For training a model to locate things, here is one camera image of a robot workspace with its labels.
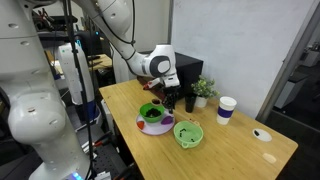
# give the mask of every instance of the metal frame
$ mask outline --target metal frame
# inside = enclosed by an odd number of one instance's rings
[[[319,0],[313,2],[311,9],[309,10],[304,24],[302,25],[286,59],[283,61],[283,65],[273,82],[273,85],[257,115],[257,120],[265,123],[274,104],[276,103],[282,89],[288,81],[291,73],[294,71],[296,64],[298,63],[304,48],[308,45],[308,42],[317,28],[320,22],[320,4]]]
[[[173,23],[173,4],[174,0],[170,0],[170,10],[169,10],[169,24],[168,24],[168,44],[171,44],[171,38],[172,38],[172,23]]]

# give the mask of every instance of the table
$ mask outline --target table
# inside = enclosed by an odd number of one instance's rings
[[[180,100],[174,111],[176,122],[191,118],[200,122],[204,131],[197,147],[183,149],[172,129],[161,136],[138,130],[139,108],[155,96],[142,90],[137,80],[103,87],[100,92],[145,179],[275,179],[298,147],[239,111],[228,125],[219,125],[217,100],[210,100],[205,108],[195,107],[193,113],[186,113],[184,100]],[[254,128],[268,131],[273,140],[258,140],[252,134]],[[264,153],[277,161],[266,161]]]
[[[99,64],[97,64],[97,65],[95,65],[95,66],[93,66],[93,68],[92,67],[89,67],[89,70],[91,71],[91,70],[98,70],[98,69],[105,69],[105,68],[110,68],[110,67],[112,67],[112,60],[107,56],[107,55],[105,55],[105,54],[99,54],[98,56],[100,56],[100,58],[99,59],[95,59],[95,60],[93,60],[93,61],[90,61],[90,62],[93,62],[94,64],[95,63],[98,63],[98,62],[101,62],[101,63],[99,63]],[[63,71],[62,71],[62,69],[61,69],[61,67],[60,67],[60,63],[59,63],[59,61],[56,61],[55,62],[56,63],[56,65],[55,65],[55,68],[57,69],[57,71],[60,73],[60,74],[63,74]]]

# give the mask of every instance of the light green bowl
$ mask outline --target light green bowl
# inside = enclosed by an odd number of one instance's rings
[[[160,111],[160,116],[157,116],[157,117],[147,117],[147,112],[150,110],[150,109],[157,109],[158,111]],[[143,117],[143,119],[149,123],[155,123],[155,122],[158,122],[161,120],[162,116],[164,114],[164,107],[162,105],[159,105],[159,106],[155,106],[151,103],[148,103],[148,104],[144,104],[143,106],[141,106],[140,108],[140,115]]]
[[[196,147],[203,138],[203,130],[189,121],[181,121],[173,129],[176,141],[183,148]]]

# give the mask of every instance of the wall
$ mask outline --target wall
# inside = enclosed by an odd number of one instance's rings
[[[132,1],[127,0],[129,7]],[[135,48],[138,52],[153,50],[157,44],[167,43],[170,0],[135,0],[136,25]],[[132,26],[127,32],[131,39]],[[116,81],[134,79],[125,61],[116,52],[114,55]]]
[[[175,0],[172,44],[255,118],[313,0]]]

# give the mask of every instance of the paper cup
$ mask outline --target paper cup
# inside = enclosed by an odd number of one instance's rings
[[[217,122],[222,125],[228,124],[230,117],[237,105],[237,101],[231,97],[223,96],[220,98]]]

